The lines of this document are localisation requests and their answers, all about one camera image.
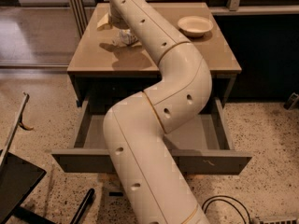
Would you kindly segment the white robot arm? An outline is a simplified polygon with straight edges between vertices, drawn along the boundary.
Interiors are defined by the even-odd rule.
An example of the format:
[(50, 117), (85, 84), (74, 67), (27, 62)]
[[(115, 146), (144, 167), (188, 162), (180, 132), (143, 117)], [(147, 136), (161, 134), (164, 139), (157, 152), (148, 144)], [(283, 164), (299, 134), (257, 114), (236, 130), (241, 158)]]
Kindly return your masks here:
[(160, 69), (160, 82), (113, 105), (104, 117), (107, 149), (141, 224), (209, 224), (164, 136), (193, 119), (212, 90), (195, 45), (145, 0), (109, 0)]

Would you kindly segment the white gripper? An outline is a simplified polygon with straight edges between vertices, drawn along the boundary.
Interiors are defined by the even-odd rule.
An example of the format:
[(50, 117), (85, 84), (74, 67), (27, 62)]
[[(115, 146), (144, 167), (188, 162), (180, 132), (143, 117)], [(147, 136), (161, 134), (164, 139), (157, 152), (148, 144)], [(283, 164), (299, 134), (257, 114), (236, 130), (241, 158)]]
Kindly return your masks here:
[(114, 4), (112, 2), (110, 2), (109, 5), (109, 12), (99, 20), (97, 23), (97, 30), (110, 30), (112, 28), (112, 24), (119, 29), (128, 29), (129, 25), (125, 20), (125, 16), (127, 15), (127, 6)]

